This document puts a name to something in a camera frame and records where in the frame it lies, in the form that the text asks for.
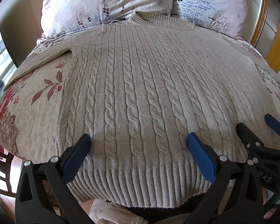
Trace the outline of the person's right hand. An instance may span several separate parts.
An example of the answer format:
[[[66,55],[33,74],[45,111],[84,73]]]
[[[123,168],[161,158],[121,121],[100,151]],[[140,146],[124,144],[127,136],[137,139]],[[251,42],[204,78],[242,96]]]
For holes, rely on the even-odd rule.
[[[263,198],[263,204],[264,204],[264,210],[265,210],[264,220],[268,220],[276,212],[277,208],[274,207],[274,208],[268,209],[268,207],[270,207],[271,204],[270,203],[267,204],[269,201],[269,196],[267,193],[267,189],[264,187],[262,187],[262,198]]]

